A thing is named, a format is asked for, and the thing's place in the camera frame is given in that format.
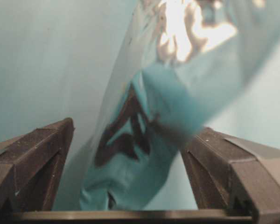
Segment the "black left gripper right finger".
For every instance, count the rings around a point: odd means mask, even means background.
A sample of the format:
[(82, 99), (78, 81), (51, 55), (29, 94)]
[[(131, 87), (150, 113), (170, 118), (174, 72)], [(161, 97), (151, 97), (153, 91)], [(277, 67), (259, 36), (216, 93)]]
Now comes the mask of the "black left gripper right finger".
[(205, 128), (181, 154), (199, 209), (280, 222), (280, 149)]

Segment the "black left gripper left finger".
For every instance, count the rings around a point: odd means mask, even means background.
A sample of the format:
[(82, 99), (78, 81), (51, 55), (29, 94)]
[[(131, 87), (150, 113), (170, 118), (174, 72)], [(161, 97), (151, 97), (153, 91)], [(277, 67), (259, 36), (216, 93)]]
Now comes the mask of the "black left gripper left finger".
[(0, 142), (0, 212), (52, 209), (73, 133), (65, 118)]

